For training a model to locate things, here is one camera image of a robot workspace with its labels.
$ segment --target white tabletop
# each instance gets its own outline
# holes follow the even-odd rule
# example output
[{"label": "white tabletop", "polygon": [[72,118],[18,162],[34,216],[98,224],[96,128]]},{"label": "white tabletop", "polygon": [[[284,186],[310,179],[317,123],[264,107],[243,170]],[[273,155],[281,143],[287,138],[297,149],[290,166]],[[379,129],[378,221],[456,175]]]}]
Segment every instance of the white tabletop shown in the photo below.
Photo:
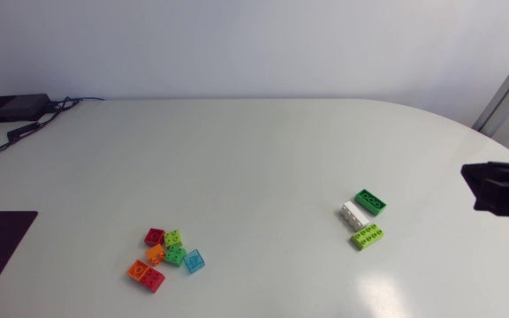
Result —
[{"label": "white tabletop", "polygon": [[[460,175],[490,160],[509,151],[387,102],[83,102],[0,155],[0,210],[40,213],[0,317],[509,317],[509,218]],[[338,211],[362,188],[388,207],[358,252]],[[134,282],[150,227],[205,268]]]}]

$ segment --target black router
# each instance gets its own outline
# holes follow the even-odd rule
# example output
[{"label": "black router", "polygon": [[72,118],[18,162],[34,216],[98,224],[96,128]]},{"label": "black router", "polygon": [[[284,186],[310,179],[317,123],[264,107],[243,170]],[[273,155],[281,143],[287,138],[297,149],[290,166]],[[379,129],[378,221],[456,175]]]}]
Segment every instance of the black router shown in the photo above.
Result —
[{"label": "black router", "polygon": [[0,96],[0,123],[39,120],[49,102],[46,94]]}]

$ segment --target transparent blue lego brick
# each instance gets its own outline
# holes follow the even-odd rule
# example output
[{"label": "transparent blue lego brick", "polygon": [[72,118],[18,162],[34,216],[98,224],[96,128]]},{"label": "transparent blue lego brick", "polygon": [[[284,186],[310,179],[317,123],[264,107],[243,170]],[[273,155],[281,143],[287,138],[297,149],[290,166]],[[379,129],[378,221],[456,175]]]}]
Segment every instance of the transparent blue lego brick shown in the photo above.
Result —
[{"label": "transparent blue lego brick", "polygon": [[190,254],[184,256],[184,262],[186,263],[190,274],[194,273],[198,269],[201,269],[205,265],[200,252],[198,252],[196,249],[190,252]]}]

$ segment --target dark green lego brick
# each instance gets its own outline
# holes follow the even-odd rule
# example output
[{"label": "dark green lego brick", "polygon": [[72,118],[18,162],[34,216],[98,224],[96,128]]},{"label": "dark green lego brick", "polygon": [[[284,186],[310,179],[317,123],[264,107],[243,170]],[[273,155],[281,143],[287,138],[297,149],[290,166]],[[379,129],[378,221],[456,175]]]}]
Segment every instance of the dark green lego brick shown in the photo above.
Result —
[{"label": "dark green lego brick", "polygon": [[184,257],[186,256],[186,249],[184,247],[170,246],[168,253],[164,257],[164,261],[174,266],[180,267]]},{"label": "dark green lego brick", "polygon": [[375,216],[378,216],[378,214],[386,208],[386,203],[380,201],[380,199],[368,192],[367,189],[362,189],[362,191],[356,195],[355,199],[368,212]]},{"label": "dark green lego brick", "polygon": [[378,241],[382,236],[384,236],[384,232],[380,230],[376,224],[372,224],[354,233],[351,241],[359,248],[359,250],[362,250]]},{"label": "dark green lego brick", "polygon": [[180,237],[180,231],[175,230],[172,232],[164,233],[164,244],[166,245],[166,247],[182,246],[182,238]]}]

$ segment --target white lego brick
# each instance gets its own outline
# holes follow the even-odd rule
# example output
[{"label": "white lego brick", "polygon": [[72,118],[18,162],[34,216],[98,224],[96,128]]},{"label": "white lego brick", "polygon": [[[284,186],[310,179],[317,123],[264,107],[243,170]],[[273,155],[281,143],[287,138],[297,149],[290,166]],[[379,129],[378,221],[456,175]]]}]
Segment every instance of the white lego brick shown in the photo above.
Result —
[{"label": "white lego brick", "polygon": [[349,224],[351,224],[351,226],[353,226],[355,231],[359,231],[370,224],[367,217],[364,216],[361,210],[351,201],[343,204],[343,208],[341,208],[341,215],[349,222]]}]

